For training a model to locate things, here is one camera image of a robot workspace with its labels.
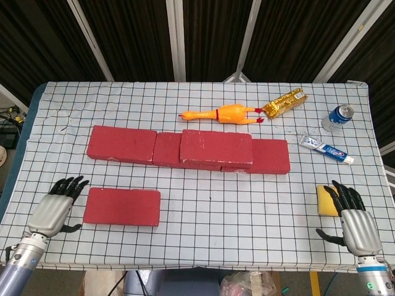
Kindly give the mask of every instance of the cable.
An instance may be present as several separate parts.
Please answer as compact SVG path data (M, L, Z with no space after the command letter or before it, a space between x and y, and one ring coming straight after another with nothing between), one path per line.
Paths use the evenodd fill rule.
M328 287L326 287L326 290L325 290L325 293L323 294L323 296L328 296L329 294L329 291L331 290L331 288L332 288L332 284L333 284L333 281L336 279L336 277L338 276L338 274L339 273L335 273L335 275L332 277L332 279L331 279L331 281L329 282L329 284L328 284Z
M394 282L395 281L395 275L393 274L393 271L391 269L391 265L388 263L388 261L385 260L384 257L383 258L378 258L376 256L376 259L377 259L377 261L379 261L380 263L384 264L387 267L388 273L389 273L389 278L391 279L391 282Z
M6 110L6 111L1 111L0 114L7 114L7 115L11 118L11 113L8 112L8 110Z
M19 131L19 129L22 129L22 125L21 125L17 120L12 119L11 117L10 117L10 118L5 117L4 115L0 115L0 118L4 119L5 121L8 121L8 122L11 123L11 124L13 124L13 125L16 127L17 132L18 132L18 135L19 135L19 137L20 137L20 131Z
M141 278L141 275L140 275L140 273L138 272L138 270L136 270L136 274L137 274L137 276L138 276L138 280L139 280L139 282L140 282L140 286L141 286L141 290L143 291L143 295L144 295L144 296L149 296L149 293L148 293L148 291L147 291L147 288L146 288L146 286L144 285L143 279Z
M128 273L128 271L126 271L123 276L121 276L121 278L119 279L119 281L117 281L117 283L115 284L115 286L113 286L113 288L111 289L110 293L108 293L107 296L110 296L113 291L118 287L119 283L122 282L122 280L125 278L126 274Z
M4 109L7 109L7 110L10 110L10 109L12 109L12 110L13 110L15 107L16 107L16 106L12 106L12 107L6 107L6 108L4 108L4 107L3 107L3 108L0 108L0 110L4 110Z
M7 120L2 120L2 121L0 121L0 124L1 124L0 134L3 133L3 131L4 131L4 129L5 129L6 127L8 127L8 126L12 127L12 126L13 126L13 127L17 130L18 137L20 138L20 131L19 131L19 128L18 128L15 124L13 124L13 123L11 123L11 122L9 122L9 121L7 121Z

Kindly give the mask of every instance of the sponge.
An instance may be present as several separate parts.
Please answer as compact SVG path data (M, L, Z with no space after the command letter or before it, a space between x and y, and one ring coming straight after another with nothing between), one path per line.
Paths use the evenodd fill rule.
M317 186L317 195L318 195L318 214L322 216L333 216L338 217L338 211L336 211L336 207L333 203L333 199L331 195L325 190L323 185Z

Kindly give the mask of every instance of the pepsi can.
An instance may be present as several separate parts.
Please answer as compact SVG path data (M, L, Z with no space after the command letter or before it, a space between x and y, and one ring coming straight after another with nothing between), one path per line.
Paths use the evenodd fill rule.
M350 121L353 114L354 110L351 106L337 106L334 111L329 113L329 115L321 121L321 125L327 131L334 131L341 128L347 121Z

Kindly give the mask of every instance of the grid pattern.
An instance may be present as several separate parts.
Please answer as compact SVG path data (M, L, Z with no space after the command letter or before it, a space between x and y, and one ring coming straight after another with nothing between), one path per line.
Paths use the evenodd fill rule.
M298 87L308 95L306 102L260 125L187 122L177 117L185 110L225 104L262 107ZM315 232L322 228L342 235L339 218L318 215L316 184L335 179L361 193L377 223L383 253L395 263L395 211L367 93L364 83L48 83L2 221L0 247L20 241L30 215L54 181L85 175L91 186L158 189L160 224L156 228L84 224L81 231L53 237L41 266L349 271L354 269L354 256ZM354 117L343 129L329 133L320 127L320 120L339 104L351 104ZM93 160L85 152L94 125L232 131L285 139L291 172L248 175ZM354 164L298 146L298 137L305 133L347 151ZM67 224L81 223L87 193L88 187Z

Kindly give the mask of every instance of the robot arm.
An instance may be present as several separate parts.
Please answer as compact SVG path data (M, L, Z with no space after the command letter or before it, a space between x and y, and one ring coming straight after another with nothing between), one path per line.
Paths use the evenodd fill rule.
M332 181L338 194L330 187L331 195L341 220L344 237L329 236L321 229L318 235L327 242L346 246L358 257L358 275L364 295L395 295L391 270L376 257L382 250L376 224L357 191Z
M64 225L72 205L89 181L83 176L61 179L46 194L28 222L30 236L6 248L7 265L0 275L0 296L20 295L43 256L48 239L59 232L75 232L81 224ZM10 251L15 250L10 258Z

